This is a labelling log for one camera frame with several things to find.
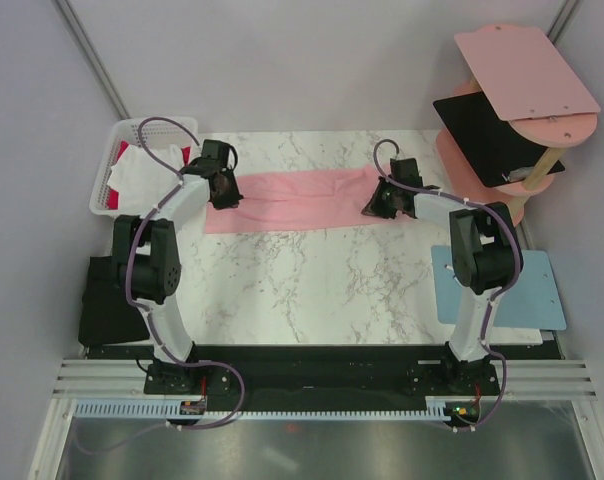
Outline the pink t shirt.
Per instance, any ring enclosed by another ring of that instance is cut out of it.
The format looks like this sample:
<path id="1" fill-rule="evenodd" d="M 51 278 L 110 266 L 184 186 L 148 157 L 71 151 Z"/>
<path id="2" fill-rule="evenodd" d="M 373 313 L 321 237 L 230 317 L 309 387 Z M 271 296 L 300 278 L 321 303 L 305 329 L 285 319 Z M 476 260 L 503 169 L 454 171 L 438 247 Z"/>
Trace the pink t shirt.
<path id="1" fill-rule="evenodd" d="M 356 169 L 273 172 L 241 176 L 243 199 L 236 208 L 208 207 L 207 234 L 310 231 L 371 224 L 363 208 L 378 185 L 378 173 Z"/>

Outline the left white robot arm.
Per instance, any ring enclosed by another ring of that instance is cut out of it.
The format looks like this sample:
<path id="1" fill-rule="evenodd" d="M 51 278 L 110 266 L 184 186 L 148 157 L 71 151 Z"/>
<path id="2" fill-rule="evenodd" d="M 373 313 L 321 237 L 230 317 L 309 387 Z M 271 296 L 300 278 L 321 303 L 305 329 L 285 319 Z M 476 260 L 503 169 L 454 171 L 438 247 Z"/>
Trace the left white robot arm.
<path id="1" fill-rule="evenodd" d="M 197 359 L 178 306 L 182 266 L 177 233 L 191 220 L 204 223 L 209 206 L 230 209 L 243 196 L 234 176 L 238 154 L 219 140 L 178 171 L 178 183 L 145 215 L 121 215 L 113 229 L 112 269 L 127 303 L 141 315 L 153 342 L 146 367 L 147 395 L 206 391 L 208 361 Z"/>

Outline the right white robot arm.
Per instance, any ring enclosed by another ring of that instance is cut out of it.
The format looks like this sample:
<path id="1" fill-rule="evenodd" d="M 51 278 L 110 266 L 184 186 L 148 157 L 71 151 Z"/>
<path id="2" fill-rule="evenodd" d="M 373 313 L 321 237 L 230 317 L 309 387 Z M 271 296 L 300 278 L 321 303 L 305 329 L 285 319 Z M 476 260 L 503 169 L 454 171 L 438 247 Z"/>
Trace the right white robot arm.
<path id="1" fill-rule="evenodd" d="M 391 160 L 390 172 L 379 173 L 365 215 L 394 219 L 402 213 L 449 232 L 451 266 L 462 293 L 439 377 L 447 391 L 463 393 L 493 374 L 490 333 L 501 297 L 523 267 L 509 210 L 501 202 L 479 204 L 425 186 L 414 158 Z"/>

